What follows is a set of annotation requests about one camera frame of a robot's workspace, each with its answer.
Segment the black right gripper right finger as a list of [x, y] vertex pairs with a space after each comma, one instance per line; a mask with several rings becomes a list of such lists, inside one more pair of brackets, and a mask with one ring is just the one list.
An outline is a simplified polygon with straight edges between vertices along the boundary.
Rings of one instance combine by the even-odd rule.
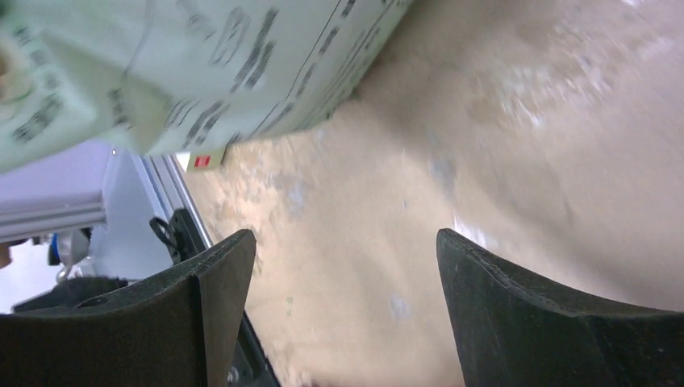
[[682, 313], [570, 288], [450, 229], [436, 256], [466, 385], [682, 385]]

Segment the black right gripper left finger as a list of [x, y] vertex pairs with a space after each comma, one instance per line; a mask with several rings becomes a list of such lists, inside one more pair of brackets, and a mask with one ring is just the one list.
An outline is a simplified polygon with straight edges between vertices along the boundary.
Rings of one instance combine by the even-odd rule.
[[209, 386], [189, 268], [1, 317], [4, 386]]

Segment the green cat litter bag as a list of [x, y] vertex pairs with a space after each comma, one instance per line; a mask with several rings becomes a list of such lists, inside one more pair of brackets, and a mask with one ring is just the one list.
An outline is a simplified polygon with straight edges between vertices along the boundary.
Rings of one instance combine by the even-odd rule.
[[1, 169], [94, 138], [202, 152], [331, 118], [408, 1], [4, 1]]

